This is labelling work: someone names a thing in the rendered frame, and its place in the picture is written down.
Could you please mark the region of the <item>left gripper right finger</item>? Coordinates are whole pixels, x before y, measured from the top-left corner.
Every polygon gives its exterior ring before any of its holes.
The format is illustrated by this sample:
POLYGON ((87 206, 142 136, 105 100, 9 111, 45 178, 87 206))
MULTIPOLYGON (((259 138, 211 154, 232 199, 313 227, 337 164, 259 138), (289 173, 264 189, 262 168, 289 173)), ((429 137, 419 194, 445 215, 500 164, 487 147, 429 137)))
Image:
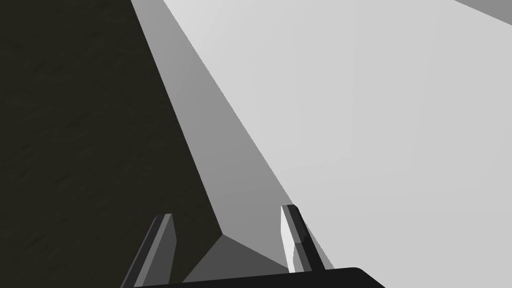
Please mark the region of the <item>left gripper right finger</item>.
POLYGON ((280 234, 290 273, 324 271, 326 266, 302 214, 294 204, 282 205, 280 234))

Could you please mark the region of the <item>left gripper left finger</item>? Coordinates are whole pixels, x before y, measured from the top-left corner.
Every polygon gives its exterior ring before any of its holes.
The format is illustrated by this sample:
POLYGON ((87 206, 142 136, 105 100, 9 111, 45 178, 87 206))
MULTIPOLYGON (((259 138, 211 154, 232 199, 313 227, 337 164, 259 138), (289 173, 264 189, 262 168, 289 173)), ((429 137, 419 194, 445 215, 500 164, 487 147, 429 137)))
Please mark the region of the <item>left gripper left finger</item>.
POLYGON ((169 284, 176 244, 172 214, 156 215, 120 288, 169 284))

